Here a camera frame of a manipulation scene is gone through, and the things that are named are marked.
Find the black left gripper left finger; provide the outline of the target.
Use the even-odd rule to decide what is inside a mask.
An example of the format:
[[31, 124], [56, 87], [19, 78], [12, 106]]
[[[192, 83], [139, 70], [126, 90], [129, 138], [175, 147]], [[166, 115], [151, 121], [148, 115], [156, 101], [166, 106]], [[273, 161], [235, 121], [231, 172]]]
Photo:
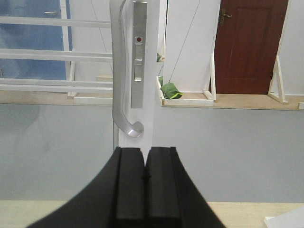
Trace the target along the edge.
[[117, 147], [95, 178], [31, 228], [138, 228], [145, 218], [144, 160], [139, 148]]

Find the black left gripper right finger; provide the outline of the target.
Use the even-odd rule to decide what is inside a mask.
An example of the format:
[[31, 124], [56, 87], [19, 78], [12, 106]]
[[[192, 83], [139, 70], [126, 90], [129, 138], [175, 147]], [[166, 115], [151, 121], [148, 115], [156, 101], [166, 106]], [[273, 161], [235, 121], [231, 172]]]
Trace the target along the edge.
[[152, 147], [145, 166], [147, 228], [223, 228], [186, 172], [175, 147]]

